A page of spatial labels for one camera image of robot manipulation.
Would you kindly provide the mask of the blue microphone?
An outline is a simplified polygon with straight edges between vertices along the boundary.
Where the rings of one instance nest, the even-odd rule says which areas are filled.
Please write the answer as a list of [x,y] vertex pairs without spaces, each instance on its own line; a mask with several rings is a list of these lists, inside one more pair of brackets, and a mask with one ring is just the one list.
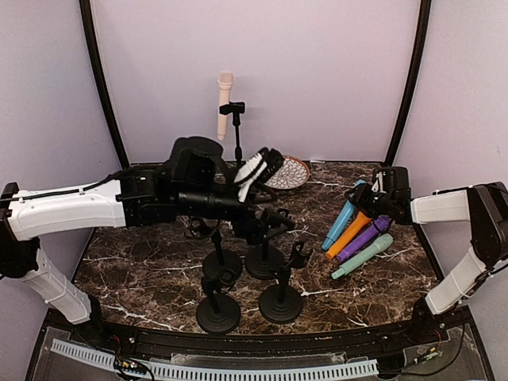
[[356,208],[350,201],[344,204],[335,222],[326,234],[326,238],[321,246],[323,250],[328,251],[338,240],[355,211]]

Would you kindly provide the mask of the orange microphone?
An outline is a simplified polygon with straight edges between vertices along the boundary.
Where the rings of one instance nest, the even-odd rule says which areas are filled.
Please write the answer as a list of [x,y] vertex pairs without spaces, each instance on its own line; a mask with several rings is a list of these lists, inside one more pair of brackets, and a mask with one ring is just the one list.
[[336,257],[354,238],[355,236],[368,225],[371,219],[359,212],[356,219],[349,225],[349,227],[340,235],[337,241],[327,250],[325,256],[331,260]]

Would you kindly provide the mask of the purple microphone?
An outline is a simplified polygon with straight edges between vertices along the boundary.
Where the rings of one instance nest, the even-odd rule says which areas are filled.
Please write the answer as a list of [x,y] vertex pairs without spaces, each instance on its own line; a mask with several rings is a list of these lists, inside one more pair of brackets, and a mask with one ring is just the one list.
[[337,261],[340,263],[350,259],[355,253],[362,249],[366,244],[371,243],[379,235],[385,233],[391,224],[388,216],[380,216],[375,219],[360,235],[348,243],[337,255]]

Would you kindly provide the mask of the black stand of mint microphone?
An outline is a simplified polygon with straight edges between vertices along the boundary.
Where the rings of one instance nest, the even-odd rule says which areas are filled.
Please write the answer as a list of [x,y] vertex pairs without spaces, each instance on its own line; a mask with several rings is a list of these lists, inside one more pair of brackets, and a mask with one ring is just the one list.
[[244,258],[247,273],[255,279],[269,280],[275,278],[275,271],[284,261],[282,252],[270,244],[270,239],[284,234],[295,227],[285,208],[267,208],[256,219],[256,225],[248,235],[247,242],[252,245]]

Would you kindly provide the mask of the black stand of orange microphone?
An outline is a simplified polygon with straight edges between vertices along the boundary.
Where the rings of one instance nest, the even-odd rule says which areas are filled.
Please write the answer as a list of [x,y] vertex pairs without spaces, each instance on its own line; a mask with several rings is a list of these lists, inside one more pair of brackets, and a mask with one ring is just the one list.
[[206,278],[222,279],[228,285],[240,278],[243,271],[242,260],[236,252],[222,247],[219,225],[212,228],[203,219],[192,217],[187,230],[195,239],[209,237],[214,245],[214,250],[207,254],[202,262],[202,272]]

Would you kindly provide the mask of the mint green microphone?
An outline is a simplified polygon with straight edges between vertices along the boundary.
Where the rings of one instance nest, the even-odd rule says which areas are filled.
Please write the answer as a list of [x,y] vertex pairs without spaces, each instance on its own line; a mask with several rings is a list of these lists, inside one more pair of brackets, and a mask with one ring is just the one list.
[[385,233],[376,238],[372,244],[364,250],[348,259],[340,265],[340,267],[331,274],[332,279],[339,279],[355,271],[358,267],[369,261],[372,257],[387,250],[393,243],[393,237],[389,233]]

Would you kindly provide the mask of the black stand of blue microphone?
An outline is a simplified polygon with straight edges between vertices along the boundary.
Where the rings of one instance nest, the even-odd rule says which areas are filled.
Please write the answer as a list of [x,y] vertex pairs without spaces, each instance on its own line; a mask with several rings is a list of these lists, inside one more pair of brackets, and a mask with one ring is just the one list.
[[305,252],[306,241],[295,241],[291,254],[272,271],[277,279],[276,285],[267,287],[261,293],[258,308],[261,315],[270,323],[284,325],[295,321],[303,310],[301,294],[289,285],[292,270],[306,268],[314,249]]

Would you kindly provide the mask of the black stand of purple microphone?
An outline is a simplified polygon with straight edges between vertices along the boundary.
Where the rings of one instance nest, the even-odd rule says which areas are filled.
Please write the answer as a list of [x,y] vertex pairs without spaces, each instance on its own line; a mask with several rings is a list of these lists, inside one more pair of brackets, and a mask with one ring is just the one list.
[[200,328],[208,334],[225,335],[231,333],[241,321],[241,308],[229,295],[236,283],[237,273],[225,269],[214,277],[203,276],[201,286],[206,296],[196,310]]

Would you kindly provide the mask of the black stand of beige microphone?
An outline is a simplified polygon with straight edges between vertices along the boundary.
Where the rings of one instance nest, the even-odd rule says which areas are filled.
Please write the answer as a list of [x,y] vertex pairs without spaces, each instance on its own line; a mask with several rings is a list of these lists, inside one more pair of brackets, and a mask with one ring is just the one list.
[[233,127],[235,129],[235,160],[239,167],[242,164],[243,152],[241,149],[241,138],[240,138],[240,126],[241,126],[241,115],[245,112],[244,102],[229,102],[219,107],[219,114],[228,116],[233,115]]

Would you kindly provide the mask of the beige microphone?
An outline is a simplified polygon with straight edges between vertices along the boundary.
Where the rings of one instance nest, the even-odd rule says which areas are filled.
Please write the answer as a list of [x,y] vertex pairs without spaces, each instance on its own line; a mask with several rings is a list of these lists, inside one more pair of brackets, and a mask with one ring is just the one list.
[[227,133],[227,119],[220,109],[230,102],[231,90],[234,84],[234,74],[231,71],[221,71],[217,79],[218,85],[218,114],[217,114],[217,138],[224,140]]

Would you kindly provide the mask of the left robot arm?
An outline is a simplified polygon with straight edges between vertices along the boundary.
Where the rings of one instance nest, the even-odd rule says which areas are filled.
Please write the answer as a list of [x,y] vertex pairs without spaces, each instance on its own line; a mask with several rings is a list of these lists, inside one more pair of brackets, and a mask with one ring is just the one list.
[[260,149],[229,167],[222,146],[205,137],[181,137],[162,164],[117,171],[96,183],[55,190],[5,186],[1,196],[1,273],[19,279],[56,308],[95,346],[112,339],[96,298],[75,287],[41,247],[43,235],[98,227],[141,227],[179,216],[230,221],[238,236],[259,236],[253,187],[270,179],[283,155]]

